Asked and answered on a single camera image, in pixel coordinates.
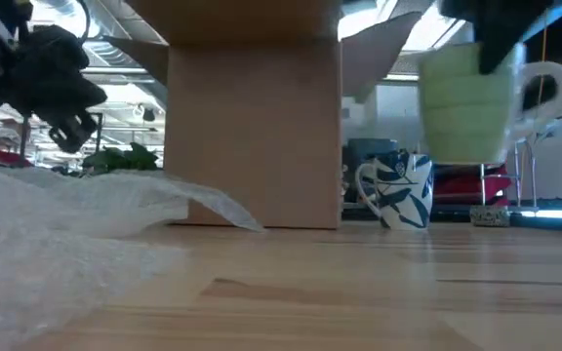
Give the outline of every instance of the white mug handle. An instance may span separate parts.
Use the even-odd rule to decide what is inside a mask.
[[[361,196],[361,198],[366,203],[366,205],[368,205],[370,210],[372,210],[372,212],[377,217],[381,218],[381,210],[379,210],[379,208],[375,206],[375,204],[372,201],[370,201],[368,195],[366,195],[366,191],[361,186],[361,177],[363,175],[363,171],[369,167],[372,167],[376,170],[375,165],[370,163],[365,163],[357,168],[357,171],[355,171],[355,184],[357,185],[357,191],[359,192],[359,196]]]
[[[535,77],[549,75],[556,81],[556,96],[550,101],[524,113],[524,118],[514,126],[514,137],[520,139],[541,131],[562,109],[562,65],[555,62],[528,63],[522,69],[522,88]]]

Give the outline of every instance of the green plant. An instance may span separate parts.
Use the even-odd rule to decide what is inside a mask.
[[[132,142],[131,151],[122,151],[114,147],[106,147],[84,159],[82,167],[92,169],[93,174],[104,174],[114,170],[157,170],[157,156],[146,147]]]

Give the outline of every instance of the green mug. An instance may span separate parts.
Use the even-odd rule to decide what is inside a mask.
[[[562,108],[562,65],[526,64],[526,48],[517,44],[481,75],[478,53],[478,44],[451,45],[420,60],[421,121],[436,164],[502,163],[514,142],[542,131]],[[543,75],[556,81],[555,98],[523,113],[524,88]]]

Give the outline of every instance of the fluorescent light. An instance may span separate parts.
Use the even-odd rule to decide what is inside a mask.
[[[153,127],[103,127],[101,129],[114,132],[157,132]]]
[[[403,51],[423,51],[430,49],[453,25],[456,19],[439,15],[437,2],[434,2],[416,23]]]
[[[524,211],[522,215],[525,217],[541,217],[541,218],[562,218],[562,210],[541,210],[536,213],[532,211]]]
[[[455,24],[453,24],[453,26],[450,27],[450,29],[448,29],[447,32],[444,33],[444,35],[441,36],[441,38],[439,38],[439,40],[437,40],[437,42],[435,44],[433,44],[433,48],[437,49],[437,48],[441,48],[444,44],[448,43],[448,41],[450,39],[452,39],[452,37],[457,34],[457,32],[459,30],[461,30],[461,28],[465,25],[465,21],[460,19],[457,20],[455,22]]]
[[[383,80],[388,81],[405,81],[405,82],[417,82],[419,79],[417,74],[387,74]]]
[[[74,7],[68,15],[64,15],[53,6],[41,1],[32,0],[31,3],[33,5],[33,11],[31,21],[29,22],[30,24],[57,24],[77,37],[81,37],[84,33],[84,30],[86,29],[86,15],[84,15],[84,10],[78,2],[75,1],[66,5],[67,7]],[[91,19],[88,36],[93,38],[99,34],[99,26],[93,19]]]
[[[344,16],[338,23],[338,39],[349,37],[372,26],[377,20],[377,9],[359,11]]]
[[[351,0],[343,1],[341,4],[341,12],[345,15],[352,15],[364,10],[375,9],[382,0]]]
[[[119,150],[123,150],[123,151],[127,151],[127,150],[131,150],[132,146],[130,145],[119,145],[119,144],[101,144],[101,148],[103,147],[111,147],[111,148],[117,148]],[[144,145],[144,147],[150,151],[150,152],[164,152],[164,145]]]
[[[68,160],[76,160],[80,158],[84,158],[84,154],[76,152],[74,154],[68,154],[59,150],[39,150],[35,152],[39,155],[49,155],[50,157],[56,157],[61,159],[68,159]]]
[[[147,94],[134,84],[127,85],[100,85],[107,95],[106,102],[127,102],[135,104],[157,105],[155,97]]]
[[[148,71],[144,68],[134,68],[134,67],[87,67],[82,69],[84,74],[115,74],[115,75],[128,75],[128,74],[138,74],[146,75]]]
[[[380,8],[379,14],[377,15],[377,22],[381,23],[382,21],[389,20],[391,13],[398,4],[398,0],[377,0],[377,4]]]

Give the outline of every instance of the wooden table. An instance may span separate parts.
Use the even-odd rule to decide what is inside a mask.
[[[562,232],[173,226],[167,274],[20,350],[562,350]]]

